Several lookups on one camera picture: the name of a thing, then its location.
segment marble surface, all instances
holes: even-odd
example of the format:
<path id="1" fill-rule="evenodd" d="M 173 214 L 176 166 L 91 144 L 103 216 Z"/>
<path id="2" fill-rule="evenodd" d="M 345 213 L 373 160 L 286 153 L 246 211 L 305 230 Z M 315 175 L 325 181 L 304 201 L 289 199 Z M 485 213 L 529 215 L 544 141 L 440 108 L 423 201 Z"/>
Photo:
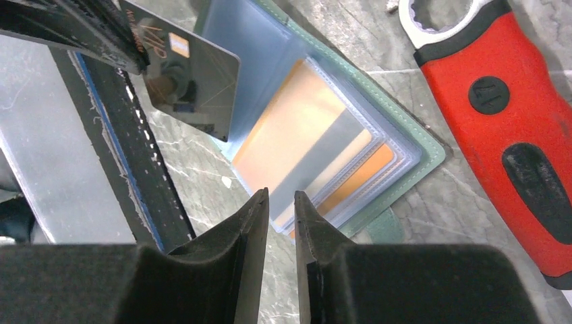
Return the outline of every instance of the marble surface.
<path id="1" fill-rule="evenodd" d="M 192 29 L 201 0 L 137 0 Z M 336 48 L 368 73 L 446 146 L 447 160 L 394 205 L 405 230 L 405 242 L 480 243 L 501 249 L 513 262 L 543 323 L 572 323 L 572 308 L 562 292 L 549 287 L 510 233 L 470 171 L 413 60 L 413 47 L 397 15 L 385 12 L 385 0 L 276 0 L 298 24 Z M 428 26 L 454 24 L 469 0 L 420 1 Z M 512 2 L 525 33 L 541 48 L 560 93 L 572 103 L 572 1 Z M 200 234 L 246 202 L 248 195 L 229 162 L 202 133 L 155 111 L 142 80 L 138 93 L 161 150 Z M 358 234 L 368 242 L 367 234 Z M 298 323 L 295 249 L 269 229 L 260 301 L 260 323 Z"/>

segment red tool handle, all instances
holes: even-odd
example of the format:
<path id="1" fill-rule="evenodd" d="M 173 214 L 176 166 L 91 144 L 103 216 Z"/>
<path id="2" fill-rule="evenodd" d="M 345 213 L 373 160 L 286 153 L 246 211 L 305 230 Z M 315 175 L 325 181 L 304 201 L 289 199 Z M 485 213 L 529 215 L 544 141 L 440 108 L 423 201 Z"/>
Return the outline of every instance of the red tool handle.
<path id="1" fill-rule="evenodd" d="M 416 59 L 496 210 L 548 283 L 572 289 L 572 109 L 506 1 Z"/>

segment black rubber grip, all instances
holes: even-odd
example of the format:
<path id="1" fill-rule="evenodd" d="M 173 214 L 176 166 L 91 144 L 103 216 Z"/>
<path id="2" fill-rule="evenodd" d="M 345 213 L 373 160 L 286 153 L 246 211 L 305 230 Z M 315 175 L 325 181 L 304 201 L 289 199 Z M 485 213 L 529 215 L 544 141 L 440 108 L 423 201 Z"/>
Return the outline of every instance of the black rubber grip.
<path id="1" fill-rule="evenodd" d="M 572 271 L 561 275 L 560 277 L 550 277 L 543 274 L 546 282 L 552 287 L 560 290 L 572 290 Z"/>
<path id="2" fill-rule="evenodd" d="M 518 143 L 503 154 L 505 171 L 544 228 L 562 244 L 572 244 L 572 205 L 558 174 L 542 150 Z"/>
<path id="3" fill-rule="evenodd" d="M 0 204 L 0 236 L 13 238 L 17 243 L 29 243 L 34 220 L 34 212 L 24 197 Z"/>
<path id="4" fill-rule="evenodd" d="M 419 67 L 422 67 L 429 61 L 442 59 L 460 52 L 460 50 L 471 45 L 477 38 L 481 37 L 497 18 L 511 11 L 511 6 L 507 0 L 491 1 L 483 6 L 477 13 L 477 16 L 460 32 L 439 43 L 427 44 L 421 47 L 413 54 L 413 57 L 415 57 Z"/>

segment card chip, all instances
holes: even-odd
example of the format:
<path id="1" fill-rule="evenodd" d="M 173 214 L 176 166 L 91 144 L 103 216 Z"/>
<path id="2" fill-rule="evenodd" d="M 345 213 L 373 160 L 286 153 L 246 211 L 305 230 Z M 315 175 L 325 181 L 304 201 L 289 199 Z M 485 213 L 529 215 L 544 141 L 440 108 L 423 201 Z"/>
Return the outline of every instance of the card chip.
<path id="1" fill-rule="evenodd" d="M 173 52 L 189 58 L 189 41 L 172 32 L 169 33 L 169 41 Z"/>

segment gray metallic card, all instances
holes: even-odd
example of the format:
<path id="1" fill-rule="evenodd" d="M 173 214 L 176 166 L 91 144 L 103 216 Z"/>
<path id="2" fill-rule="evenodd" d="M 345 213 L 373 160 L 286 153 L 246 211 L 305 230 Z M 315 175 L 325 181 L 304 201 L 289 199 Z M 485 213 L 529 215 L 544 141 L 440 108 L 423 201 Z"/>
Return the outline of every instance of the gray metallic card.
<path id="1" fill-rule="evenodd" d="M 239 58 L 129 1 L 119 4 L 149 55 L 144 80 L 153 106 L 226 142 Z"/>

